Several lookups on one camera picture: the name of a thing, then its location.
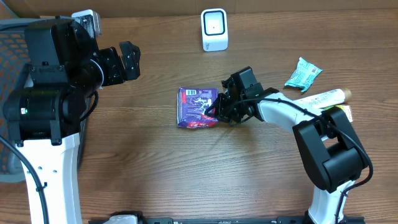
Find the purple pad package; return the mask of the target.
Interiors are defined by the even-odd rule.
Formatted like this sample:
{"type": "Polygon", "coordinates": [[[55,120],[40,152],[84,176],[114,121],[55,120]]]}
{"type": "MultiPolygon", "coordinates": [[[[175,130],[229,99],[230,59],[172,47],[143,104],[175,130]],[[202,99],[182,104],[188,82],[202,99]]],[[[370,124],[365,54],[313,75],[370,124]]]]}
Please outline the purple pad package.
{"type": "Polygon", "coordinates": [[[216,88],[183,88],[177,92],[177,126],[179,128],[209,128],[218,120],[205,115],[217,99],[216,88]]]}

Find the teal snack packet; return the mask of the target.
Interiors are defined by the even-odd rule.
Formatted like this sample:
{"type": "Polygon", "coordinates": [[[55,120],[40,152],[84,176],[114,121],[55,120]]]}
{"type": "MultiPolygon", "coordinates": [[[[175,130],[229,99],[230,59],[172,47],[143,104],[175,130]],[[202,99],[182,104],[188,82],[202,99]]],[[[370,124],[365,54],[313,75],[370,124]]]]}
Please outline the teal snack packet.
{"type": "Polygon", "coordinates": [[[299,88],[304,93],[311,87],[322,71],[322,69],[300,57],[295,71],[286,81],[285,86],[299,88]]]}

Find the white tube gold cap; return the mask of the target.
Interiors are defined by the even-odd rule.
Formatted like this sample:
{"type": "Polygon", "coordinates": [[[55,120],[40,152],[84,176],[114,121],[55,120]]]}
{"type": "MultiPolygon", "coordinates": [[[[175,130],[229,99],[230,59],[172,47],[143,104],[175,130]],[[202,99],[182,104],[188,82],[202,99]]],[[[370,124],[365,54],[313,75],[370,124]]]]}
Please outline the white tube gold cap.
{"type": "Polygon", "coordinates": [[[330,90],[317,95],[307,96],[297,99],[294,102],[311,108],[326,108],[329,106],[340,105],[352,98],[352,92],[347,88],[330,90]]]}

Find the green tea drink carton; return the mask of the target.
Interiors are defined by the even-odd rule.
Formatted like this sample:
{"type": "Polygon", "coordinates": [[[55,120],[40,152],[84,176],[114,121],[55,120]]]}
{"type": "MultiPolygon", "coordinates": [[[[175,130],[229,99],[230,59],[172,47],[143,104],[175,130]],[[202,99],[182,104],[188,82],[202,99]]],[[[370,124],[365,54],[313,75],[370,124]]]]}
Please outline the green tea drink carton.
{"type": "Polygon", "coordinates": [[[323,109],[324,109],[324,110],[328,110],[328,109],[330,109],[330,108],[332,108],[332,107],[337,107],[337,108],[343,110],[344,113],[345,113],[345,115],[347,116],[349,122],[350,122],[350,123],[353,122],[353,114],[352,114],[352,111],[351,111],[351,107],[350,107],[349,105],[333,105],[333,106],[325,107],[325,108],[323,108],[323,109]]]}

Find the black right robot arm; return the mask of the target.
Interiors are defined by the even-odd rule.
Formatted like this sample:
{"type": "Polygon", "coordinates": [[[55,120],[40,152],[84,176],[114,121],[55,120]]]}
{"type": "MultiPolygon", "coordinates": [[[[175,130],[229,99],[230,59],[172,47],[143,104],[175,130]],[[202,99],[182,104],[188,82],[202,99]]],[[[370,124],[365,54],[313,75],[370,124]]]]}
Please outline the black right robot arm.
{"type": "Polygon", "coordinates": [[[274,88],[254,86],[220,93],[205,115],[229,125],[255,117],[290,131],[304,169],[314,184],[302,223],[364,223],[343,215],[348,192],[373,176],[373,164],[342,109],[316,110],[286,98],[274,88]]]}

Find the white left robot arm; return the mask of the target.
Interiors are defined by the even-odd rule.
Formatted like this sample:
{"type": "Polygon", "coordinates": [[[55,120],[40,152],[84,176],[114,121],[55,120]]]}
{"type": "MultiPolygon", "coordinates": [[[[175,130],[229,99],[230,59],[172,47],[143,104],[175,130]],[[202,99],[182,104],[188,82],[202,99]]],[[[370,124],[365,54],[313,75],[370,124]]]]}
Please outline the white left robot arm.
{"type": "Polygon", "coordinates": [[[92,18],[56,17],[1,25],[22,31],[32,85],[11,92],[3,114],[7,146],[22,162],[32,223],[81,223],[78,151],[81,124],[103,86],[140,76],[141,51],[129,41],[100,49],[92,18]]]}

